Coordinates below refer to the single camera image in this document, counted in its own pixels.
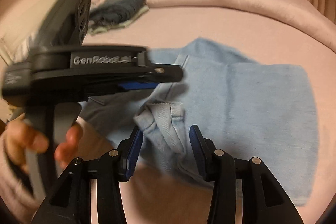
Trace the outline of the left hand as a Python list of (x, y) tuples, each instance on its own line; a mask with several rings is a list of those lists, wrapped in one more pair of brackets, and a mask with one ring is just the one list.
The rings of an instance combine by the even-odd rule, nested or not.
[[(83, 137), (82, 127), (75, 123), (66, 133), (66, 140), (60, 143), (54, 152), (54, 158), (64, 169), (77, 155), (78, 146)], [(49, 141), (43, 133), (24, 122), (24, 116), (9, 122), (5, 129), (5, 147), (11, 162), (18, 166), (24, 174), (29, 173), (25, 158), (28, 149), (36, 153), (44, 153)]]

